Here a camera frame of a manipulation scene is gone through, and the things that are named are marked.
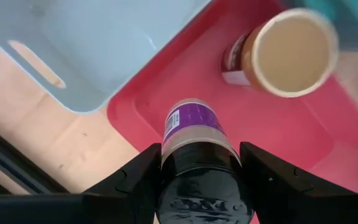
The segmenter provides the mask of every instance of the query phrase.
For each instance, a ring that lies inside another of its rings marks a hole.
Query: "plastic tray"
[[[334,77],[287,99],[228,85],[219,72],[226,46],[281,10],[274,1],[213,2],[111,100],[111,124],[141,151],[162,141],[172,105],[199,98],[235,149],[249,141],[358,192],[358,109]]]
[[[64,107],[87,113],[107,103],[210,1],[0,0],[0,48]],[[57,77],[45,79],[12,40]],[[65,88],[49,82],[58,79]]]

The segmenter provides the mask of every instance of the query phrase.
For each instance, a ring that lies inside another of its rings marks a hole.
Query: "red tray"
[[[224,49],[283,8],[269,0],[215,0],[110,102],[111,124],[139,151],[161,142],[177,101],[215,110],[235,149],[249,141],[358,192],[358,110],[335,78],[300,98],[228,85]]]

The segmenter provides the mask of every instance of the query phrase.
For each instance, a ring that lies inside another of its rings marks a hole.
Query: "wooden floor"
[[[338,74],[358,104],[358,53],[341,54]],[[87,189],[138,154],[105,111],[67,111],[0,51],[0,135],[71,192]],[[2,174],[0,182],[23,193]]]

